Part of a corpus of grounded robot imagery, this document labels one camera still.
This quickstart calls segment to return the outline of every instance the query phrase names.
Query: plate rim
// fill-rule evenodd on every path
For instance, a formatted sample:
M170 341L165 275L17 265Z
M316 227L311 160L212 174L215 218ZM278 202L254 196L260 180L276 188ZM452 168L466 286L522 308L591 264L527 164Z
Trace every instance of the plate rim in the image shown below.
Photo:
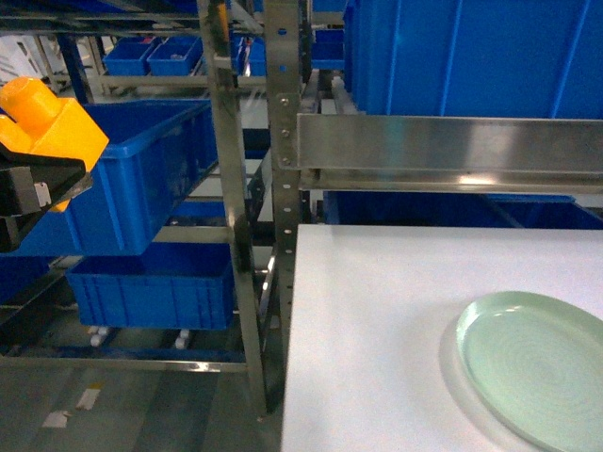
M459 316L459 318L456 322L456 329L455 329L456 351L458 352L458 356L460 358L461 365L464 370L464 375L469 379L470 386L472 387L473 391L478 395L481 402L488 408L488 410L490 410L490 412L506 428L508 428L510 431L514 432L521 438L531 442L532 444L542 447L544 450L546 450L548 452L570 452L567 449L560 449L560 448L556 447L555 445L549 444L549 443L535 437L528 431L525 431L524 429L520 428L513 421L513 419L510 419L508 416L503 414L483 393L483 391L481 390L481 384L476 379L474 379L474 376L472 375L472 372L467 363L467 360L465 359L464 344L465 344L466 333L469 331L471 325L473 325L481 316L480 310L478 309L478 307L481 307L483 304L487 305L489 303L496 302L497 307L499 308L501 301L503 301L501 299L507 298L507 297L510 297L510 298L526 297L526 298L530 299L529 301L522 300L521 302L515 302L515 303L513 303L514 306L528 304L529 307L531 307L531 308L542 308L544 305L543 304L544 302L547 303L548 306L553 304L556 309L559 309L560 311L563 312L562 321L564 321L566 323L569 322L569 323L572 323L575 325L580 324L580 326L582 327L582 328L580 328L581 330L585 330L585 331L595 330L595 336L598 336L595 338L595 340L597 339L597 342L600 343L602 348L603 348L603 319L600 319L600 318L596 317L595 315L592 315L591 313L584 311L583 309L580 309L578 306L575 306L575 305L568 303L566 301L563 301L561 299L556 299L554 297L544 295L544 294L538 294L535 292L509 290L509 291L493 292L493 293L484 295L482 297L479 297L477 299L474 299L471 303L469 303L463 309L463 312L461 313L461 315Z

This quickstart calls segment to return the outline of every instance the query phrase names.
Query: metal upright post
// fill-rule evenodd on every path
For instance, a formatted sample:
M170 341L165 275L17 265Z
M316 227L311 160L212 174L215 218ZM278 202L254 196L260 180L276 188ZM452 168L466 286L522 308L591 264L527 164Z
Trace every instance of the metal upright post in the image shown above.
M105 73L105 65L103 64L103 57L105 56L105 47L103 45L103 39L99 36L88 37L88 48L90 49L90 57L92 59L92 65L96 71L97 80L101 86L103 95L107 95L106 85L103 83L103 74Z
M296 116L301 103L300 11L304 4L298 0L264 1L272 199L285 362L291 324L297 233L302 218L300 173L287 170L287 167L295 155Z
M72 87L77 101L80 104L93 104L92 90L86 77L86 71L84 70L79 50L77 50L75 38L69 35L58 34L57 41L60 52L63 54L63 59L65 60L67 72L72 79Z
M253 405L257 414L263 416L267 413L266 382L260 347L258 299L253 288L252 236L245 208L245 149L230 55L228 12L224 0L197 0L197 4L218 144L222 194L231 232L231 256L243 346Z

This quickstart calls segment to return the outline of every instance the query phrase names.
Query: blue storage crate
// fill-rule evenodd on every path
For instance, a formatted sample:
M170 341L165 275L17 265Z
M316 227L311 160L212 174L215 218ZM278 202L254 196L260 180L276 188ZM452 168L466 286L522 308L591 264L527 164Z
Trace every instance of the blue storage crate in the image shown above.
M85 108L109 137L93 186L47 213L13 255L141 254L217 159L208 101Z
M110 75L146 75L149 72L147 58L161 42L159 38L120 40L110 54L103 58Z
M343 43L316 42L312 44L312 68L344 69Z
M0 304L5 303L48 271L43 257L0 257Z
M261 38L253 40L249 52L249 65L252 76L266 76L266 44Z
M345 39L345 32L343 29L328 29L328 30L316 30L314 32L314 42L332 42L343 44Z
M174 37L154 49L147 61L153 75L189 75L203 50L199 38Z
M489 195L488 198L525 228L603 229L603 219L567 196Z
M327 224L510 228L509 219L482 195L327 191Z
M91 257L67 280L84 325L224 330L233 319L226 244L153 243L138 257Z
M347 86L369 114L602 119L602 23L603 0L351 0Z
M315 12L341 12L348 0L313 0L312 10Z

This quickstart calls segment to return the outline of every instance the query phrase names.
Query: metal shelving rack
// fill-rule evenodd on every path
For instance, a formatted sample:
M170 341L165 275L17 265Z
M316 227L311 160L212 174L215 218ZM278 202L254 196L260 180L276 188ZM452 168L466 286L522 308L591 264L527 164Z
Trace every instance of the metal shelving rack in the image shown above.
M603 121L359 115L341 84L326 87L337 114L319 114L325 87L298 58L308 58L307 11L265 0L285 352L304 190L603 193Z
M264 344L269 327L269 304L273 300L273 267L270 266L262 291L255 286L253 264L253 231L261 209L266 187L269 184L267 153L262 165L247 184L245 149L238 103L238 87L234 77L228 45L228 32L223 29L218 14L223 0L198 0L198 16L171 12L168 3L160 0L104 0L104 3L125 11L120 14L92 14L69 10L51 10L52 2L28 2L29 8L16 7L13 2L0 1L0 33L33 35L56 34L63 53L73 89L80 103L93 102L90 85L75 44L75 36L90 37L92 57L102 58L98 40L101 36L115 35L183 35L201 33L207 77L202 80L209 86L212 116L218 144L220 178L226 223L218 227L166 226L155 241L188 243L229 243L235 273L236 298L239 310L240 333L244 353L224 350L126 350L112 352L92 347L68 347L69 350L29 350L35 357L23 354L27 347L13 347L0 357L0 365L8 366L94 366L103 368L128 368L142 370L176 370L187 372L246 372L251 387L251 399L258 416L267 414L266 379L264 373ZM257 32L260 25L253 19L238 22L237 27ZM30 300L40 297L47 289L58 291L60 282L65 285L60 270L52 270L21 300L14 315L9 315L13 339L18 340L36 329L37 312Z

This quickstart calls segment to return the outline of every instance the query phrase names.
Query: metal shelf beam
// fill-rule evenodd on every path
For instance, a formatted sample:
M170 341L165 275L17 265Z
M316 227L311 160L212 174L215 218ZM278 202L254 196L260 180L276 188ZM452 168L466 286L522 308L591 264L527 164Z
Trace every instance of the metal shelf beam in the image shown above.
M291 167L312 188L600 193L601 143L603 121L301 113Z

